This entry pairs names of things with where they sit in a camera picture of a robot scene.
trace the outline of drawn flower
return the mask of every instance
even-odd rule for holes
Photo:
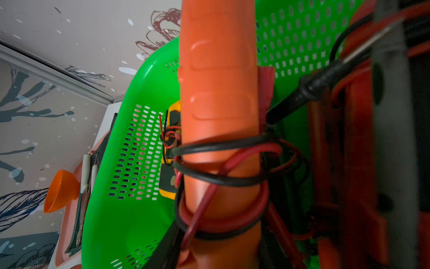
[[[99,85],[100,87],[103,87],[103,88],[105,88],[106,86],[103,85],[103,84],[101,84],[101,83],[99,83],[99,82],[97,82],[97,81],[95,81],[95,80],[111,81],[111,78],[108,77],[105,74],[93,74],[93,73],[89,74],[86,71],[79,70],[79,69],[77,69],[76,67],[74,67],[72,65],[70,65],[69,67],[67,67],[65,70],[68,71],[69,73],[74,74],[77,77],[82,78],[83,80],[86,80],[86,81],[88,81],[90,83]]]
[[[39,206],[48,189],[9,193],[0,197],[0,232],[27,217]]]
[[[47,244],[39,250],[32,250],[22,255],[16,262],[7,269],[38,269],[43,268],[51,260],[54,253],[55,244]]]
[[[136,41],[136,45],[143,50],[142,57],[144,59],[147,59],[154,51],[179,36],[181,11],[178,9],[169,9],[167,12],[153,11],[151,24],[152,30],[146,33],[146,38],[149,42]]]

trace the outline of green basket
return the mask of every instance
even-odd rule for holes
[[[300,76],[328,64],[336,37],[361,1],[257,1],[258,64],[276,68],[273,102]],[[173,200],[158,192],[161,142],[158,114],[179,100],[178,39],[154,52],[133,79],[119,111],[85,220],[84,269],[139,269],[174,219]],[[278,125],[283,137],[310,155],[306,108]],[[312,203],[312,183],[302,188]]]

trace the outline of ceiling trim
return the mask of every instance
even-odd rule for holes
[[[59,67],[53,67],[47,61],[25,52],[3,39],[0,39],[0,60],[34,74],[42,80],[49,80],[54,85],[73,91],[100,105],[107,106],[114,102],[112,96],[88,85],[80,77]]]

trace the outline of orange handle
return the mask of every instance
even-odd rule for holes
[[[184,0],[179,43],[182,144],[258,135],[258,77],[253,0]],[[217,173],[235,151],[184,156],[193,169]],[[260,172],[259,156],[238,165],[231,176]],[[188,209],[195,212],[208,183],[185,176]],[[205,212],[208,220],[235,216],[253,203],[259,186],[220,187]],[[194,239],[190,252],[198,268],[257,267],[260,225],[236,238]]]

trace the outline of black wire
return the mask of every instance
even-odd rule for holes
[[[336,59],[336,53],[338,52],[339,47],[341,46],[342,42],[349,36],[352,32],[357,30],[358,28],[364,26],[365,24],[371,22],[373,20],[373,13],[370,13],[367,16],[364,16],[363,18],[359,19],[355,23],[351,24],[348,28],[345,29],[341,33],[341,35],[337,38],[335,41],[335,44],[332,47],[332,50],[330,52],[330,61],[334,61]]]
[[[174,162],[173,167],[184,175],[191,176],[195,179],[200,179],[211,184],[216,184],[226,187],[250,187],[255,186],[267,180],[267,173],[261,172],[256,176],[250,177],[230,177],[220,176],[207,172],[197,171],[189,168],[179,162]]]
[[[310,162],[309,162],[308,158],[303,157],[303,162],[305,165],[305,171],[304,171],[304,175],[302,176],[301,180],[299,182],[297,182],[298,185],[302,185],[303,183],[305,183],[306,180],[309,178],[309,175],[310,175]]]
[[[419,17],[409,21],[405,21],[403,29],[405,32],[408,32],[417,28],[423,28],[426,26],[428,27],[429,25],[430,25],[430,18],[425,16],[425,17]]]
[[[181,201],[183,192],[184,192],[184,181],[181,180],[181,182],[179,183],[178,192],[176,193],[176,197],[175,197],[175,221],[182,231],[186,231],[188,229],[188,226],[187,224],[184,223],[184,221],[181,219],[181,216],[179,215],[179,202]],[[223,232],[223,233],[208,233],[208,232],[197,231],[194,237],[201,240],[213,241],[213,240],[225,240],[225,239],[229,239],[229,238],[233,238],[238,235],[241,235],[244,232],[251,229],[252,227],[254,227],[260,221],[260,219],[264,216],[267,206],[269,204],[270,204],[270,201],[268,200],[266,204],[266,208],[263,210],[263,212],[258,217],[256,217],[253,221],[251,221],[249,224],[247,224],[242,228],[236,229],[231,232]]]
[[[408,48],[414,47],[418,44],[426,42],[430,39],[430,27],[422,27],[413,29],[405,33],[406,45]]]
[[[185,145],[173,149],[174,155],[186,155],[200,152],[216,152],[238,148],[249,148],[255,145],[263,144],[266,142],[277,142],[279,137],[274,134],[263,133],[259,136],[253,136],[249,138],[222,141],[222,142],[211,142],[196,145]]]
[[[168,110],[166,110],[166,116],[164,117],[164,128],[163,128],[163,133],[166,133],[166,125],[167,125],[167,115],[169,114],[169,111]],[[163,149],[162,149],[162,152],[163,152],[163,161],[164,161],[164,163],[165,164],[167,164],[168,165],[168,163],[167,163],[167,161],[166,161],[166,154],[164,153],[164,141],[162,141],[163,142],[163,145],[162,145],[162,147],[163,147]]]

